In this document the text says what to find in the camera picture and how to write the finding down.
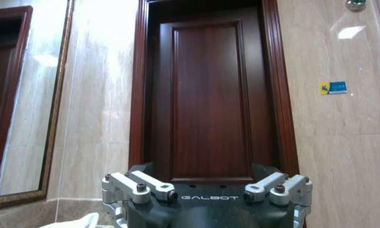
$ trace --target bolt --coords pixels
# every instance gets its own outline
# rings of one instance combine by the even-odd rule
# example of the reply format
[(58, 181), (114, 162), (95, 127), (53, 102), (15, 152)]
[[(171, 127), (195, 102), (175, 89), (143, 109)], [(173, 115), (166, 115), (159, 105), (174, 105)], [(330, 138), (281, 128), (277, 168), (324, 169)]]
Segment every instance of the bolt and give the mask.
[(178, 197), (177, 192), (169, 191), (167, 196), (166, 196), (166, 199), (167, 199), (167, 200), (175, 200), (177, 197)]
[(250, 202), (251, 201), (251, 196), (249, 193), (243, 193), (242, 194), (242, 199), (246, 201), (246, 202)]
[(143, 183), (137, 184), (137, 192), (143, 192), (146, 190), (146, 185)]
[(277, 193), (283, 193), (283, 191), (285, 191), (283, 185), (282, 185), (282, 184), (277, 185), (277, 186), (274, 187), (274, 191), (275, 191)]

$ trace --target logo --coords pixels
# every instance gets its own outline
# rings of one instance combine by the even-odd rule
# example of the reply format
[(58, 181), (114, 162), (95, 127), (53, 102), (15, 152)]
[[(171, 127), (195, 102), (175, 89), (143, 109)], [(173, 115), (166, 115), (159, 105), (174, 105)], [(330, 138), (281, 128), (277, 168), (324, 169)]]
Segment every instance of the logo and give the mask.
[(238, 196), (181, 196), (182, 200), (235, 200)]

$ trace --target door frame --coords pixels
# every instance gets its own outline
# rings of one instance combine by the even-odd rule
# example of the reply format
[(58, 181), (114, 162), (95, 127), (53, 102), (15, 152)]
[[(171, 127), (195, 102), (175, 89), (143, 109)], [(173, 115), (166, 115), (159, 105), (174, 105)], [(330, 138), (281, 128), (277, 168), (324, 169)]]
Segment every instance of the door frame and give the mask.
[[(146, 104), (146, 40), (149, 6), (158, 2), (178, 0), (138, 0), (134, 29), (130, 128), (129, 128), (129, 167), (145, 162), (145, 104)], [(270, 79), (273, 114), (277, 133), (277, 157), (279, 169), (289, 175), (298, 173), (297, 150), (291, 123), (291, 106), (287, 90), (278, 10), (275, 0), (257, 0), (262, 33), (262, 51), (266, 76)]]

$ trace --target wall fixture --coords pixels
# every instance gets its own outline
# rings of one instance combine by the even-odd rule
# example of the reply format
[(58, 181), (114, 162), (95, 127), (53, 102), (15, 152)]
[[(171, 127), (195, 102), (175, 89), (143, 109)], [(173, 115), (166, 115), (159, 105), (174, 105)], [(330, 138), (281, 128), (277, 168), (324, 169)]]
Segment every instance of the wall fixture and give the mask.
[(345, 0), (344, 4), (349, 11), (360, 12), (365, 9), (366, 0)]

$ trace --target blue sticker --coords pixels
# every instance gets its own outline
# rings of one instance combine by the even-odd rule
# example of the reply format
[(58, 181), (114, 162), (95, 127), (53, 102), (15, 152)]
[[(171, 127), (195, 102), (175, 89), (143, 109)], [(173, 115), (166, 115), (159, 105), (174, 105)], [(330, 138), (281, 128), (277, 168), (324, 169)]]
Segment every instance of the blue sticker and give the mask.
[(345, 82), (330, 82), (329, 83), (328, 94), (345, 94), (346, 92), (348, 90), (346, 90)]

